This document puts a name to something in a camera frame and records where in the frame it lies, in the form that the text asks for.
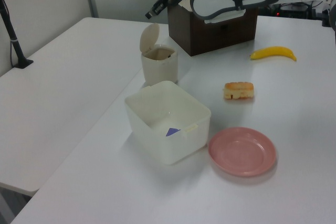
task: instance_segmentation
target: white table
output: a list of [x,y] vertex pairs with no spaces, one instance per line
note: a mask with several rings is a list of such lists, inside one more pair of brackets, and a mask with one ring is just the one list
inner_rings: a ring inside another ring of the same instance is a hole
[[[179,85],[212,111],[209,138],[251,127],[274,143],[277,164],[240,178],[216,168],[203,148],[165,166],[136,145],[124,98],[132,79],[13,221],[21,223],[334,223],[336,199],[336,51],[320,22],[258,17],[255,41],[180,57]],[[298,61],[250,61],[261,47],[291,48]],[[228,102],[225,82],[251,81],[253,102]]]
[[1,187],[32,196],[54,173],[141,69],[147,25],[85,18],[0,78]]

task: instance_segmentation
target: gray floor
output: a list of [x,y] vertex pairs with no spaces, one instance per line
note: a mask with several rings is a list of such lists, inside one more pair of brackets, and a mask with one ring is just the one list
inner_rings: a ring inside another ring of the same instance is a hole
[[0,187],[0,224],[10,224],[31,197]]

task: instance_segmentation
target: yellow banana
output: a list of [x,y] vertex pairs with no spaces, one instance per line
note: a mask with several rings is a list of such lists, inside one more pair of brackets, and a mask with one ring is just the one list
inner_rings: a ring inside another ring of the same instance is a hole
[[294,53],[292,52],[292,50],[290,50],[287,47],[278,47],[278,46],[266,47],[266,48],[256,50],[250,55],[250,59],[259,60],[259,59],[266,58],[269,56],[285,56],[285,57],[288,57],[296,61],[296,57]]

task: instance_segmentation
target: white plastic container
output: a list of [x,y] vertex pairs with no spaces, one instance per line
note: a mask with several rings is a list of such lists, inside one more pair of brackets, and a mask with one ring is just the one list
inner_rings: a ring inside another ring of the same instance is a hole
[[161,44],[158,40],[160,27],[157,23],[149,25],[141,34],[141,63],[145,81],[153,86],[161,81],[177,81],[177,52]]
[[[206,145],[210,110],[171,81],[125,99],[134,135],[158,161],[173,164]],[[170,129],[176,133],[166,136]]]

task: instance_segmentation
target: bread slice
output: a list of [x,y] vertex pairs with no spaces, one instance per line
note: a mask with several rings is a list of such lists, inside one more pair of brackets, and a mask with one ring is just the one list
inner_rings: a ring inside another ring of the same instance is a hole
[[225,99],[253,98],[254,87],[251,82],[229,82],[224,86]]

